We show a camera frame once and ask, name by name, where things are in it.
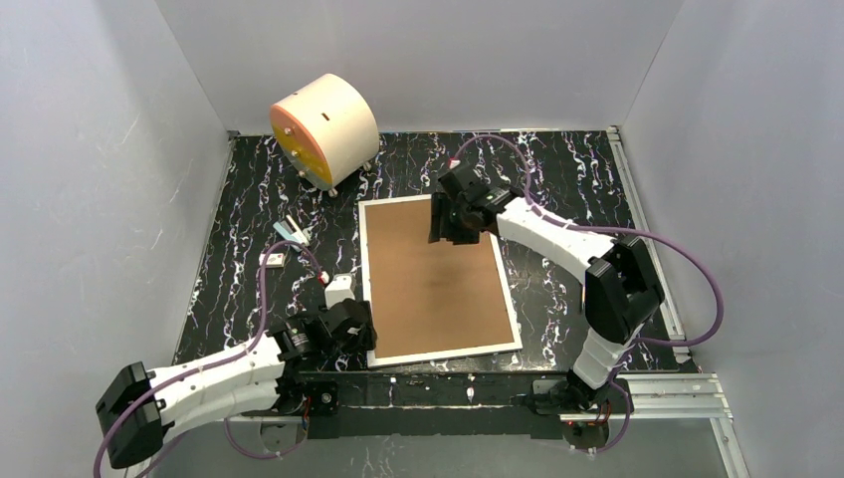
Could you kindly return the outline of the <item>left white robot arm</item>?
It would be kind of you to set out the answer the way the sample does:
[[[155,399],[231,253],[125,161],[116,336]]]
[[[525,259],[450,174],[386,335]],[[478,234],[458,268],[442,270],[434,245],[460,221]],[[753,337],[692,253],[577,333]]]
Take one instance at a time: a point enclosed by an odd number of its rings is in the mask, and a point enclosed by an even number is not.
[[[256,342],[182,365],[127,365],[96,403],[105,441],[98,456],[111,468],[124,469],[181,434],[224,418],[271,409],[303,418],[333,414],[336,384],[308,384],[304,369],[323,359],[368,352],[376,338],[369,303],[345,299],[289,317]]]

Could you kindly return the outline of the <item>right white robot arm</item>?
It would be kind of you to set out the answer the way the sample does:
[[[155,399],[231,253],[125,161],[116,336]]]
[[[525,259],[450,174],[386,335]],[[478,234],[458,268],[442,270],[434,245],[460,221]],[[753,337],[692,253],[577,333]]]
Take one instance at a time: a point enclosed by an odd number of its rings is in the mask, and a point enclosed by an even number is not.
[[[588,325],[565,379],[527,399],[536,412],[587,410],[602,403],[614,371],[665,299],[645,242],[613,238],[564,220],[512,186],[492,186],[468,164],[438,179],[431,197],[429,242],[477,244],[482,233],[519,243],[562,267],[582,286]]]

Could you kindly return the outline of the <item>white picture frame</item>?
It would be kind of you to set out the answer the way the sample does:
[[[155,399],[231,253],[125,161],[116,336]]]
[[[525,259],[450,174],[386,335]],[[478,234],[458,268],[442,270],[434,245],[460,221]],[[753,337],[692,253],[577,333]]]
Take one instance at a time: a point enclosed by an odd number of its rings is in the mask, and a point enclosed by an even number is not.
[[[428,240],[431,197],[358,204],[362,296],[380,368],[516,352],[523,341],[498,239]]]

